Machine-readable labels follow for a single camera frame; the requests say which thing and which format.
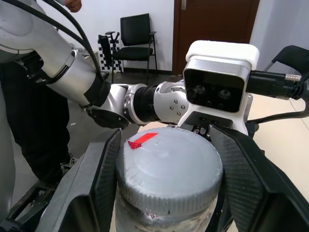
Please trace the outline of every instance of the gray lid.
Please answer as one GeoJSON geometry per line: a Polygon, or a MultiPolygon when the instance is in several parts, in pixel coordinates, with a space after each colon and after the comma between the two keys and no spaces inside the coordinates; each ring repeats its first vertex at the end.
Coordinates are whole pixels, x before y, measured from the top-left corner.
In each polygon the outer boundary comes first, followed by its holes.
{"type": "Polygon", "coordinates": [[[203,137],[177,128],[140,132],[121,147],[118,185],[123,197],[145,212],[187,215],[209,206],[223,174],[217,150],[203,137]],[[132,149],[128,143],[154,137],[132,149]]]}

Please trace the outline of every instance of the checkerboard pattern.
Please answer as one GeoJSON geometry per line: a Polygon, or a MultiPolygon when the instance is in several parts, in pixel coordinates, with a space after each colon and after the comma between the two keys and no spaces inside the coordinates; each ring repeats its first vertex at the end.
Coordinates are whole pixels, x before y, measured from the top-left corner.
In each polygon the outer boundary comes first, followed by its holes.
{"type": "MultiPolygon", "coordinates": [[[[111,54],[112,54],[112,41],[109,38],[109,42],[110,42],[110,48],[111,48],[111,54]]],[[[116,51],[120,50],[120,42],[119,40],[116,41],[116,51]]],[[[100,67],[101,67],[101,72],[111,72],[112,68],[111,67],[107,67],[106,66],[106,60],[104,58],[104,54],[102,52],[102,47],[100,45],[100,43],[98,43],[98,59],[100,62],[100,67]]],[[[114,61],[114,71],[119,73],[119,72],[123,72],[123,65],[121,60],[115,60],[114,61]]]]}

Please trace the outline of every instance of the hand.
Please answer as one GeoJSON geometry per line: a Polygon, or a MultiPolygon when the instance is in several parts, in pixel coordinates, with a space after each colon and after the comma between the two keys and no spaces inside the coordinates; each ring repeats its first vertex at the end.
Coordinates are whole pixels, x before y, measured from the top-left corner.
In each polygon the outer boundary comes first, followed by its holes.
{"type": "Polygon", "coordinates": [[[76,13],[82,7],[82,0],[65,0],[64,5],[72,12],[76,13]]]}

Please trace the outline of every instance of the doorframe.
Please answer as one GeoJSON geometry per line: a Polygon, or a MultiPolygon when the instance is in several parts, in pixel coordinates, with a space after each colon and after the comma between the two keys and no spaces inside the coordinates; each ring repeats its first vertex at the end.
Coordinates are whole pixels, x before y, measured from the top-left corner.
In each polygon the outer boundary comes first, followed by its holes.
{"type": "MultiPolygon", "coordinates": [[[[182,0],[174,0],[174,33],[173,33],[173,63],[172,63],[172,73],[177,75],[178,68],[178,49],[179,49],[179,30],[180,30],[180,13],[181,13],[181,2],[182,0]]],[[[260,4],[260,0],[253,0],[247,28],[247,43],[250,42],[255,18],[257,15],[257,10],[260,4]]]]}

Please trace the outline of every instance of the sneaker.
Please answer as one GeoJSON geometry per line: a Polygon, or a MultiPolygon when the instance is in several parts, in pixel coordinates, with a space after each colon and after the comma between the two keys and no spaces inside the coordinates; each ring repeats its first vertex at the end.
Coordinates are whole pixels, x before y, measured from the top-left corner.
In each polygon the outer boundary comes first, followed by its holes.
{"type": "Polygon", "coordinates": [[[74,158],[71,153],[68,153],[68,157],[66,158],[66,161],[61,163],[61,169],[62,170],[68,170],[78,161],[77,158],[74,158]]]}

